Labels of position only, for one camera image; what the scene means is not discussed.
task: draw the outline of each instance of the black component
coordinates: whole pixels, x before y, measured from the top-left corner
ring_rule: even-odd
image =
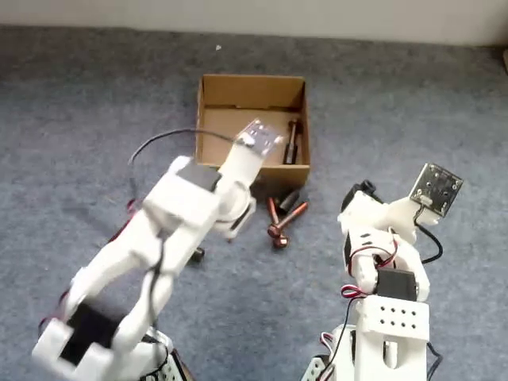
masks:
[[[355,184],[351,187],[348,194],[346,195],[346,197],[344,197],[344,200],[342,201],[341,212],[344,212],[344,210],[348,207],[349,203],[352,201],[352,198],[355,197],[355,193],[357,191],[362,191],[365,194],[368,194],[377,202],[383,202],[379,197],[375,195],[375,185],[371,181],[365,179],[364,181],[362,181],[362,183]]]
[[[149,344],[155,344],[160,343],[155,337],[152,337],[150,335],[145,334],[143,338],[141,339],[141,342],[143,343],[149,343]]]
[[[463,180],[436,164],[427,163],[421,170],[411,200],[444,217],[462,187]]]
[[[247,206],[247,208],[245,209],[245,211],[241,214],[241,216],[239,216],[239,218],[231,225],[231,227],[229,228],[229,230],[234,230],[237,228],[237,226],[244,220],[245,216],[247,215],[247,213],[249,212],[249,210],[251,209],[251,206],[250,204]]]
[[[291,128],[289,143],[286,144],[284,150],[284,161],[283,164],[296,164],[296,154],[298,152],[298,146],[296,145],[296,133],[298,128],[298,121],[290,121],[289,126]]]
[[[356,358],[356,331],[351,331],[351,354],[352,354],[352,363],[355,363]]]
[[[296,144],[286,144],[284,149],[284,164],[292,165],[296,164],[296,154],[298,153],[298,146]]]
[[[175,361],[176,367],[178,368],[179,374],[182,376],[183,381],[187,381],[186,372],[183,370],[185,368],[185,364],[180,359],[180,354],[176,349],[171,352],[171,357],[173,357],[173,360]]]
[[[410,271],[397,268],[378,269],[376,294],[387,298],[403,299],[416,302],[416,279]]]
[[[108,310],[96,301],[85,301],[68,321],[74,332],[63,348],[60,357],[78,366],[92,343],[111,348],[113,336],[124,314]]]
[[[210,192],[215,191],[215,187],[222,177],[217,170],[199,165],[193,160],[180,169],[177,175]]]
[[[285,194],[279,200],[275,200],[275,208],[278,214],[288,214],[293,209],[294,204],[300,199],[300,190],[292,190],[290,193]]]
[[[349,232],[344,242],[343,254],[344,254],[344,262],[349,267],[349,264],[351,263],[351,237],[349,236]]]
[[[196,248],[190,260],[193,262],[201,262],[205,257],[205,249],[204,248]]]

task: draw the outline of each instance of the cable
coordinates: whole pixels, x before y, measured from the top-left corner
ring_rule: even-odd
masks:
[[[345,284],[341,287],[342,298],[365,298],[367,293],[363,292],[358,286],[354,284]]]
[[[154,339],[159,343],[160,343],[160,341],[158,339],[158,332],[159,331],[157,329],[157,316],[156,316],[155,308],[153,307],[153,291],[156,287],[157,279],[160,276],[160,268],[162,267],[162,263],[164,261],[164,256],[165,256],[164,239],[162,237],[160,237],[160,255],[159,255],[159,259],[157,260],[157,263],[152,268],[153,277],[152,277],[152,281],[150,282],[150,289],[148,291],[148,312],[150,313],[150,320],[152,321],[152,327],[153,327],[153,331],[154,331]],[[161,360],[158,345],[154,344],[153,348],[154,348],[155,364],[160,364],[159,368],[154,371],[157,374],[157,372],[160,369],[162,369],[162,367],[166,363],[168,353],[166,354],[166,359]]]
[[[330,373],[330,375],[328,375],[326,379],[321,380],[321,377],[330,369],[330,367],[332,367],[332,363],[335,360],[335,356],[337,355],[337,352],[339,351],[339,345],[341,344],[342,337],[344,336],[344,331],[346,330],[346,325],[348,324],[349,311],[351,309],[351,305],[352,305],[353,301],[355,301],[357,299],[361,299],[361,298],[351,298],[349,300],[348,307],[346,308],[346,315],[344,317],[344,324],[342,325],[342,330],[341,330],[341,334],[339,335],[339,338],[337,340],[337,345],[335,346],[335,350],[333,351],[332,357],[329,359],[329,362],[326,364],[325,369],[323,369],[322,372],[317,377],[317,381],[326,381],[329,378],[329,376],[331,375],[331,373]]]
[[[198,135],[199,133],[211,135],[212,137],[218,137],[219,139],[225,140],[229,143],[234,143],[235,140],[232,137],[227,137],[226,135],[222,135],[221,133],[216,133],[214,131],[208,131],[204,129],[172,129],[169,131],[165,131],[163,133],[159,133],[157,135],[154,135],[153,137],[149,138],[147,141],[145,141],[142,145],[140,145],[136,151],[130,156],[129,159],[129,185],[131,190],[132,198],[129,202],[135,202],[137,200],[137,183],[136,178],[134,176],[134,160],[136,160],[137,156],[145,149],[147,148],[151,143],[153,143],[156,140],[159,140],[163,137],[169,137],[171,135],[176,135],[180,133],[193,133],[194,135]]]
[[[55,319],[61,319],[62,311],[59,311],[59,308],[62,306],[62,302],[64,299],[69,295],[69,291],[71,290],[70,287],[68,287],[61,296],[58,297],[58,303],[56,304],[55,311],[52,314],[49,314],[48,316],[43,317],[39,321],[39,325],[37,326],[37,329],[39,331],[39,337],[42,336],[43,327],[46,324],[47,321],[55,318]]]
[[[433,345],[430,341],[427,343],[427,348],[436,357],[433,364],[430,366],[429,370],[427,371],[427,381],[430,381],[434,375],[434,372],[437,370],[439,365],[441,365],[441,363],[443,362],[444,357],[433,347]]]
[[[388,252],[388,250],[386,250],[385,248],[380,248],[379,246],[373,246],[373,245],[363,246],[362,248],[358,248],[349,256],[349,264],[348,264],[349,276],[352,276],[352,258],[359,252],[362,252],[363,250],[375,249],[375,250],[380,250],[388,255],[388,258],[386,260],[384,260],[383,262],[377,264],[376,268],[387,266],[388,264],[391,264],[394,261],[395,257],[397,256],[398,243],[397,243],[397,240],[395,240],[394,230],[392,228],[389,228],[388,230],[390,230],[390,232],[391,232],[391,239],[394,244],[394,251]]]
[[[319,341],[323,344],[329,351],[329,356],[333,354],[333,349],[330,346],[329,342],[333,343],[333,335],[328,332],[321,332],[321,336],[319,337]]]
[[[427,230],[426,228],[424,228],[423,226],[418,224],[418,222],[416,221],[418,219],[418,217],[420,217],[420,215],[423,213],[424,208],[425,208],[425,206],[423,206],[423,205],[420,206],[420,209],[418,209],[418,211],[416,212],[416,214],[413,217],[413,223],[415,226],[417,226],[421,230],[422,233],[424,233],[428,238],[430,238],[437,246],[437,254],[435,256],[431,256],[430,258],[427,258],[427,259],[424,259],[421,261],[423,264],[429,264],[430,262],[433,262],[434,260],[438,260],[443,256],[443,245],[436,238],[436,236],[434,236],[429,230]]]

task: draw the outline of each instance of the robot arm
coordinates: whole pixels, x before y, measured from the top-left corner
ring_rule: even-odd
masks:
[[[356,293],[343,295],[360,297],[358,320],[333,331],[330,356],[314,357],[302,380],[427,379],[429,279],[414,247],[416,228],[438,223],[461,185],[450,172],[426,164],[410,195],[392,203],[377,198],[367,180],[352,187],[338,221],[344,268],[358,285]]]
[[[56,374],[79,381],[135,380],[153,367],[133,366],[133,353],[139,352],[152,319],[171,296],[175,278],[205,235],[216,229],[233,238],[254,213],[256,201],[249,187],[279,140],[254,121],[237,136],[218,171],[191,158],[175,160],[118,237],[75,276],[63,301],[63,316],[49,322],[34,358]],[[153,282],[156,266],[159,274]],[[107,284],[135,267],[148,272],[126,316],[112,317],[94,306]]]

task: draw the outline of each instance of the cardboard box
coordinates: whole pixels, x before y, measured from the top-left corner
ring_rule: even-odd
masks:
[[[305,80],[301,77],[269,75],[204,75],[198,92],[198,129],[213,130],[235,137],[250,121],[259,118],[285,137],[265,160],[259,181],[266,188],[288,190],[302,187],[310,170],[309,120]],[[283,165],[290,134],[288,122],[299,118],[296,164]],[[199,163],[219,167],[230,146],[208,135],[196,137]]]

